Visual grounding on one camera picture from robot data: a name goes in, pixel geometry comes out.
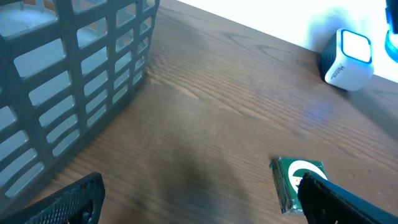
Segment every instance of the green and white box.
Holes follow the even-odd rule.
[[[327,180],[321,161],[279,157],[274,159],[269,166],[274,175],[283,214],[303,214],[297,192],[304,173],[313,171]]]

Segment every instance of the wood grain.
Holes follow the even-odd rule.
[[[142,91],[34,201],[98,171],[100,223],[306,223],[280,213],[268,166],[289,156],[398,215],[398,85],[338,90],[317,56],[162,0]]]

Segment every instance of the white wall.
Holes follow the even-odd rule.
[[[398,63],[384,50],[385,0],[179,0],[218,16],[320,52],[339,28],[373,42],[374,73],[398,82]]]

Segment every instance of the table surface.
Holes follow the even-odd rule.
[[[97,171],[100,223],[306,223],[280,212],[269,163],[289,156],[398,215],[398,84],[338,90],[317,56],[162,0],[142,90],[34,201]]]

